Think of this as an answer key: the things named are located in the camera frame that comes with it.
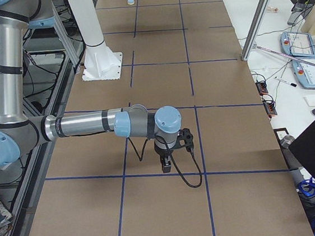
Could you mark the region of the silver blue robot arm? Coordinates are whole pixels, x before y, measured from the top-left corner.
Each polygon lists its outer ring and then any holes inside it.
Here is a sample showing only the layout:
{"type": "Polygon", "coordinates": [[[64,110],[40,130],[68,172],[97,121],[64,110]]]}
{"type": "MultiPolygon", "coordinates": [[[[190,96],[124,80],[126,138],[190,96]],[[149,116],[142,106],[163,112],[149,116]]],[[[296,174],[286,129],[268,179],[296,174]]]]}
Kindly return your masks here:
{"type": "Polygon", "coordinates": [[[54,25],[52,0],[0,0],[0,166],[57,138],[114,132],[154,141],[164,173],[176,167],[173,150],[184,139],[181,114],[171,106],[150,113],[142,105],[78,115],[27,117],[23,112],[25,29],[54,25]]]}

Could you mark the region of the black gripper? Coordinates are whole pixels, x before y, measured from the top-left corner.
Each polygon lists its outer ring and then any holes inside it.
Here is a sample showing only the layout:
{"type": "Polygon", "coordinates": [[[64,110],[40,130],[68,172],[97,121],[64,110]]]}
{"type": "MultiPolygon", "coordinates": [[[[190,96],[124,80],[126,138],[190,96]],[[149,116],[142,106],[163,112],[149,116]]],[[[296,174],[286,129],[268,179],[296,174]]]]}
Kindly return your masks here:
{"type": "Polygon", "coordinates": [[[159,155],[162,172],[170,173],[172,169],[172,158],[167,148],[171,149],[176,144],[176,138],[170,142],[166,142],[161,136],[155,137],[154,148],[159,155]]]}

